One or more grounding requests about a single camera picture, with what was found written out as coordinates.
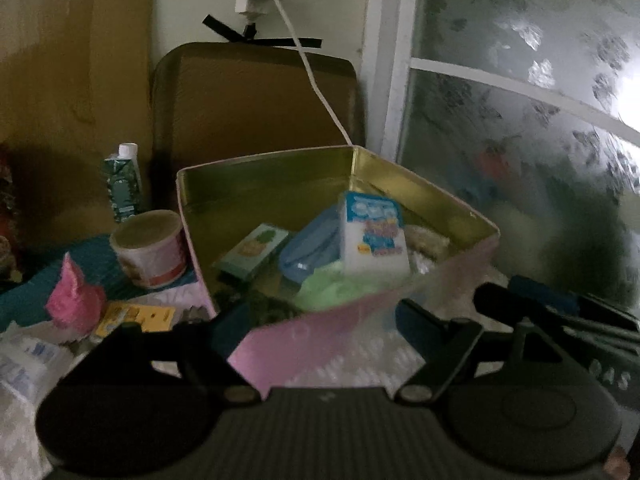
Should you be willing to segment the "yellow card packet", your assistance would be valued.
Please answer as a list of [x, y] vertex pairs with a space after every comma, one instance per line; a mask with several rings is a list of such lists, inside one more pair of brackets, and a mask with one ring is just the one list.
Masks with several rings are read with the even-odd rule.
[[144, 332], [167, 332], [175, 314], [174, 307], [113, 301], [107, 305], [104, 317], [93, 333], [99, 338], [107, 337], [122, 323], [137, 323]]

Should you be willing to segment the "small green pineapple box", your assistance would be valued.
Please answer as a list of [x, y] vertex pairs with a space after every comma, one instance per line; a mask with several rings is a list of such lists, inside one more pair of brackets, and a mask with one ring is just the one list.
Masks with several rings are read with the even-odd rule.
[[287, 230], [262, 223], [227, 252], [216, 268], [238, 280], [249, 282], [280, 252], [289, 237]]

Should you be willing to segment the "light green soft cloth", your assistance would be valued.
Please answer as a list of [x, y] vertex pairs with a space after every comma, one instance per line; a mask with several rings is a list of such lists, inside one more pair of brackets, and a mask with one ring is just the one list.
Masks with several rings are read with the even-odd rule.
[[390, 284], [392, 281], [382, 274], [347, 275], [344, 264], [336, 260], [319, 266], [303, 280], [293, 304], [304, 312], [322, 312], [376, 294], [389, 288]]

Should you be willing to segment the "pink knitted soft toy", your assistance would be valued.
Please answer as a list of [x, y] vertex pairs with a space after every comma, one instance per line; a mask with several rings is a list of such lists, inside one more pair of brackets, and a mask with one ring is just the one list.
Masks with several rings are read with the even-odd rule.
[[105, 306], [104, 289], [87, 283], [80, 266], [66, 252], [60, 279], [46, 303], [54, 325], [88, 335], [98, 326]]

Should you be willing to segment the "blue soft pouch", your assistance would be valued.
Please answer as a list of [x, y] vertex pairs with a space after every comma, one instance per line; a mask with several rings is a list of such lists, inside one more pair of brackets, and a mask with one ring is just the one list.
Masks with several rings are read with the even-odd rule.
[[341, 220], [336, 205], [326, 208], [295, 234], [280, 251], [278, 268], [295, 284], [302, 284], [314, 270], [340, 258]]

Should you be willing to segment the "white paper cup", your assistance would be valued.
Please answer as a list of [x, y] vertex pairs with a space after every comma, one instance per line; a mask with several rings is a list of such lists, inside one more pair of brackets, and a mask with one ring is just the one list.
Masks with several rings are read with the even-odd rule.
[[152, 210], [126, 219], [110, 236], [124, 273], [136, 286], [158, 289], [186, 272], [182, 222], [171, 210]]

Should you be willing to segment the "pink tin box gold interior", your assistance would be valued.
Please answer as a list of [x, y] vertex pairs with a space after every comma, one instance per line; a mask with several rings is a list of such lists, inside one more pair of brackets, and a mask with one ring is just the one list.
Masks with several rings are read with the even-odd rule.
[[361, 146], [280, 151], [209, 162], [178, 171], [178, 206], [195, 273], [207, 292], [221, 290], [217, 262], [262, 223], [295, 232], [346, 191], [382, 195], [410, 224], [450, 240], [448, 256], [429, 274], [332, 310], [254, 328], [230, 356], [260, 393], [282, 386], [344, 353], [352, 332], [390, 318], [415, 296], [438, 306], [480, 284], [500, 231], [478, 211], [412, 171]]

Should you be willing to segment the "green drink carton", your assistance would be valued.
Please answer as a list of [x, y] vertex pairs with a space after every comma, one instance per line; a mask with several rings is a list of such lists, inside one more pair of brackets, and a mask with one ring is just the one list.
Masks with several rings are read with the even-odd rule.
[[102, 162], [102, 171], [115, 222], [122, 223], [140, 214], [142, 180], [137, 144], [119, 144], [117, 152]]

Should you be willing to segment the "frosted floral glass door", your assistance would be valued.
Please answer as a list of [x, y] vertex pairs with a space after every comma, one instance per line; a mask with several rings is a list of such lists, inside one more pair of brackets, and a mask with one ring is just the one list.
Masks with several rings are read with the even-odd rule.
[[370, 150], [499, 227], [498, 268], [639, 303], [639, 0], [368, 0]]

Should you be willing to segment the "large brown cardboard panel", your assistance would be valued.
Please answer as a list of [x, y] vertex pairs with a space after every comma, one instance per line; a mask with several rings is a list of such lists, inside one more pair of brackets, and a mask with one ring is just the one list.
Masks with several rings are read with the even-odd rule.
[[152, 153], [152, 0], [1, 0], [1, 140], [29, 244], [113, 229], [104, 159]]

